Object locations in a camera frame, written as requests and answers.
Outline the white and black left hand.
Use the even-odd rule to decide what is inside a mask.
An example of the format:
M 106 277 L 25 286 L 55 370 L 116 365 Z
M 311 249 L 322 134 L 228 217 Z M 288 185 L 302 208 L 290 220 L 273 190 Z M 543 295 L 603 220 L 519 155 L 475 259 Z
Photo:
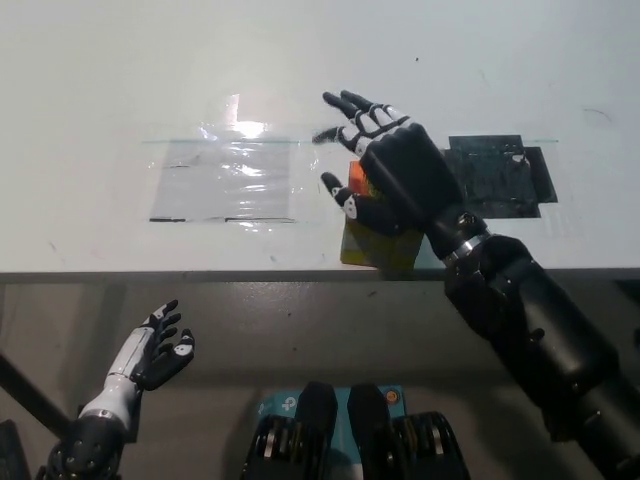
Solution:
M 195 356 L 195 337 L 189 329 L 176 344 L 167 340 L 178 332 L 181 315 L 172 300 L 132 330 L 105 377 L 102 391 L 81 412 L 80 418 L 103 417 L 128 429 L 144 391 L 156 390 L 181 372 Z

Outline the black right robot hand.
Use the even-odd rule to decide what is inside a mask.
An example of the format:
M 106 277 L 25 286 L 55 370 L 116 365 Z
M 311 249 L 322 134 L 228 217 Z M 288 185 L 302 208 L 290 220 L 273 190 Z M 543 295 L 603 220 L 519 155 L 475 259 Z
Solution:
M 465 206 L 444 156 L 422 125 L 390 104 L 347 90 L 325 92 L 323 100 L 347 123 L 313 141 L 333 141 L 353 153 L 380 193 L 359 194 L 334 174 L 323 173 L 322 183 L 349 219 L 388 237 L 419 231 L 447 266 L 490 238 L 486 223 Z

